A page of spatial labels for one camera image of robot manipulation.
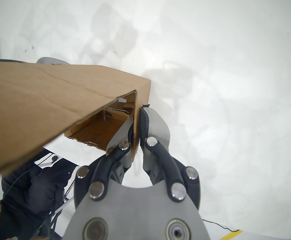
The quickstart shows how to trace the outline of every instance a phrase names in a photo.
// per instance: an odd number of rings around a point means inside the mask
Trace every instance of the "silver screw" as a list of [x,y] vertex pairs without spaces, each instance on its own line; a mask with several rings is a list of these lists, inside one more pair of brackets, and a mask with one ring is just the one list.
[[167,240],[190,240],[190,230],[181,219],[171,220],[166,228]]
[[104,193],[104,184],[103,182],[94,182],[89,187],[89,196],[92,199],[97,199],[102,196]]
[[77,171],[77,178],[82,179],[82,178],[86,177],[88,172],[89,172],[88,166],[80,167]]
[[118,146],[122,151],[125,151],[129,148],[129,143],[127,141],[121,141]]
[[155,145],[158,144],[158,140],[155,137],[148,137],[146,140],[146,143],[150,146],[150,147],[154,147]]
[[171,187],[171,194],[173,198],[182,201],[185,199],[187,191],[183,184],[175,182]]
[[191,180],[195,180],[196,178],[198,178],[198,172],[193,167],[187,167],[186,174],[187,174],[187,177]]

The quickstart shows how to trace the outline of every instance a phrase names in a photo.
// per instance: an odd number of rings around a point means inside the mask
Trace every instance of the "yellow tape line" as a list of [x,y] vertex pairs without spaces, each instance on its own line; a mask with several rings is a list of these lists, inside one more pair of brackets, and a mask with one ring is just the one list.
[[231,232],[230,234],[227,234],[226,236],[224,236],[220,240],[229,240],[229,239],[232,239],[233,237],[237,236],[240,233],[242,233],[242,230],[239,230],[237,232]]

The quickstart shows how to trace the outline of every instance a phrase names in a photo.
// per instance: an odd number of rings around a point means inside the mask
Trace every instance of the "circular hole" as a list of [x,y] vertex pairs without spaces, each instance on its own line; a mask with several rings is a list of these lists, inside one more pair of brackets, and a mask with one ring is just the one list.
[[174,231],[174,235],[175,235],[175,237],[176,238],[181,238],[182,237],[182,232],[181,232],[181,230],[180,229],[176,229],[175,231]]

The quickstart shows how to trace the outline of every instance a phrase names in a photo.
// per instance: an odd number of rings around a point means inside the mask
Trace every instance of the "gray metal plate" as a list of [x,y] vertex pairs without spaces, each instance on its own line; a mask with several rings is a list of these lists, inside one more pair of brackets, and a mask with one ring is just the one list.
[[182,219],[190,228],[191,239],[210,240],[205,225],[190,197],[182,203],[169,199],[166,183],[133,189],[109,182],[106,197],[96,202],[84,197],[73,215],[63,240],[83,239],[85,224],[100,217],[108,225],[107,239],[162,240],[171,219]]

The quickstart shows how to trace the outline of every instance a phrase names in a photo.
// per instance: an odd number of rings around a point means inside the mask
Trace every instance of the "cardboard flap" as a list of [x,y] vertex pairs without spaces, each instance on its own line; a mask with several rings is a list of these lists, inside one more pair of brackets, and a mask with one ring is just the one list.
[[0,172],[124,95],[134,92],[139,108],[149,91],[150,80],[104,66],[0,62]]

